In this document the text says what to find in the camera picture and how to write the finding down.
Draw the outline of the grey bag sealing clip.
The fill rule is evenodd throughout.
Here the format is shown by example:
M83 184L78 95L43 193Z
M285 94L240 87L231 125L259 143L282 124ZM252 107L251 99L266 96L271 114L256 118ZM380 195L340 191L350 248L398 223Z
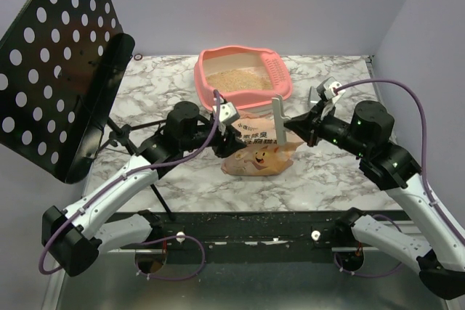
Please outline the grey bag sealing clip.
M271 99L272 101L272 112L273 112L273 119L275 124L275 135L277 144L283 146L287 142L286 136L286 128L284 123L289 120L284 114L283 109L283 98L280 95L276 95Z

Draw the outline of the silver metal litter scoop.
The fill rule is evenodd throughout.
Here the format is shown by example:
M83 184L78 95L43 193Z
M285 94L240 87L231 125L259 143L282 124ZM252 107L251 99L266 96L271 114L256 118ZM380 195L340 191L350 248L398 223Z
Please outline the silver metal litter scoop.
M307 105L309 109L312 109L320 101L320 96L318 94L317 88L314 86L310 87Z

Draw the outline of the clean litter in box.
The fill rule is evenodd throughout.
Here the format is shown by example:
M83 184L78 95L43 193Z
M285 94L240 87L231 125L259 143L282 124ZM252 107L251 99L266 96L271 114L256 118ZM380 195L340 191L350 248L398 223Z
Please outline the clean litter in box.
M209 86L222 93L242 90L271 90L269 78L259 76L246 70L227 70L206 76Z

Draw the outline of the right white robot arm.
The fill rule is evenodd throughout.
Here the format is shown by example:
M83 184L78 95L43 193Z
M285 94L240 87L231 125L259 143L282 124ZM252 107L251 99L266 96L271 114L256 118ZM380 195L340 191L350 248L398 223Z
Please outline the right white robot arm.
M436 205L428 201L421 166L405 148L390 141L394 118L375 101L357 103L347 123L318 102L302 115L287 118L283 125L309 146L324 140L359 159L359 169L386 192L422 233L415 239L390 228L358 209L351 209L334 228L336 241L344 246L364 242L397 259L420 277L440 298L464 295L464 248L451 227L442 220Z

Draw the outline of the beige cat litter bag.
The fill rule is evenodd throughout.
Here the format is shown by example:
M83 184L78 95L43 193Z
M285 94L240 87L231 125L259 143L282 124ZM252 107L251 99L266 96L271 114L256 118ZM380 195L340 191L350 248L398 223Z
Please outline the beige cat litter bag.
M295 134L286 133L286 143L277 142L273 119L251 113L241 113L233 126L241 132L246 147L222 162L221 170L232 176L274 176L294 163L293 156L303 141Z

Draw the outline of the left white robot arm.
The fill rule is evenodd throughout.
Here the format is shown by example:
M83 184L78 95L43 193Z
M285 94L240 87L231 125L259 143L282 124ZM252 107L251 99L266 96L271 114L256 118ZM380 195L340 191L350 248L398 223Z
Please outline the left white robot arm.
M154 248L161 231L149 213L110 223L109 218L142 189L155 184L176 166L192 160L210 147L218 158L245 148L233 123L240 117L233 103L217 97L210 118L192 102L178 102L162 126L134 150L126 164L92 194L64 209L51 206L41 220L39 271L51 255L70 277L86 271L99 254L141 243Z

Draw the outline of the black perforated music stand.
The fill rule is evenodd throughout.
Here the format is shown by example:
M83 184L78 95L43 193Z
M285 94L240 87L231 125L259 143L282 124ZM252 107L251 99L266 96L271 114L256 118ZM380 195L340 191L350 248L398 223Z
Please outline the black perforated music stand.
M1 145L34 174L83 181L128 133L110 111L134 49L112 0L27 0L1 39Z

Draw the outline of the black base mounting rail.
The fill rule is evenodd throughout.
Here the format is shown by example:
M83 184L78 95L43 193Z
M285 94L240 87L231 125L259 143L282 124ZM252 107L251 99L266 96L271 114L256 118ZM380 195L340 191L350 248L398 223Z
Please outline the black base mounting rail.
M285 262L330 263L341 251L359 257L359 243L344 211L154 213L147 244L130 248L166 249L170 264Z

